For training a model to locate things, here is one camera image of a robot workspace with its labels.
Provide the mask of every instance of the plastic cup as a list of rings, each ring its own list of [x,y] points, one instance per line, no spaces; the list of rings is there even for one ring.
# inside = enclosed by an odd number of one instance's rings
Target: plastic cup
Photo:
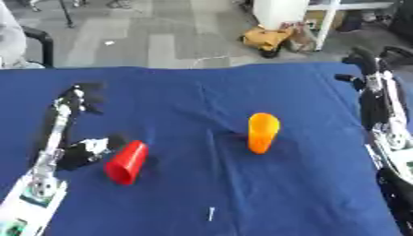
[[[132,184],[148,155],[148,146],[141,141],[132,141],[111,161],[106,163],[105,172],[114,182]]]
[[[248,148],[256,154],[266,153],[279,128],[279,120],[272,114],[254,114],[248,123]]]

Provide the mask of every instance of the red cup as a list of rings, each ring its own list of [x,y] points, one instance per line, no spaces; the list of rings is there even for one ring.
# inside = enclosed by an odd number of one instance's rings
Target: red cup
[[[124,185],[134,183],[148,155],[148,146],[141,141],[132,141],[111,161],[106,163],[105,172],[114,182]]]

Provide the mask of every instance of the orange cup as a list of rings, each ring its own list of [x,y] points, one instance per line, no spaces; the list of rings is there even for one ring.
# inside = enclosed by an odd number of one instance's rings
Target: orange cup
[[[268,113],[255,113],[248,123],[248,148],[256,154],[264,154],[278,134],[279,120]]]

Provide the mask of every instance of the blue tablecloth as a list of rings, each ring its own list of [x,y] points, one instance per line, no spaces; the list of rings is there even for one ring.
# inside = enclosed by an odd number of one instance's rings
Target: blue tablecloth
[[[59,173],[69,192],[49,235],[398,235],[363,146],[357,94],[335,73],[358,70],[331,63],[0,71],[0,197],[25,172],[46,106],[74,82],[104,81],[105,114],[80,117],[73,139],[122,132],[148,143],[148,160],[131,186],[105,176],[108,159]],[[246,147],[255,112],[282,124],[261,156]]]

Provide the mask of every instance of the floor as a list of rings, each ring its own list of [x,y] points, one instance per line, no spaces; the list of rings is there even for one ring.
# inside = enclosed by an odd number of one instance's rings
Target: floor
[[[132,0],[133,8],[109,9],[103,0],[70,8],[76,22],[65,26],[58,2],[38,3],[34,13],[6,0],[23,25],[48,31],[56,44],[56,66],[138,65],[155,68],[215,68],[290,61],[338,61],[354,45],[379,52],[384,45],[403,44],[383,29],[368,27],[351,33],[333,33],[317,53],[283,50],[277,59],[261,58],[237,38],[253,24],[231,0]],[[40,47],[29,43],[28,57]]]

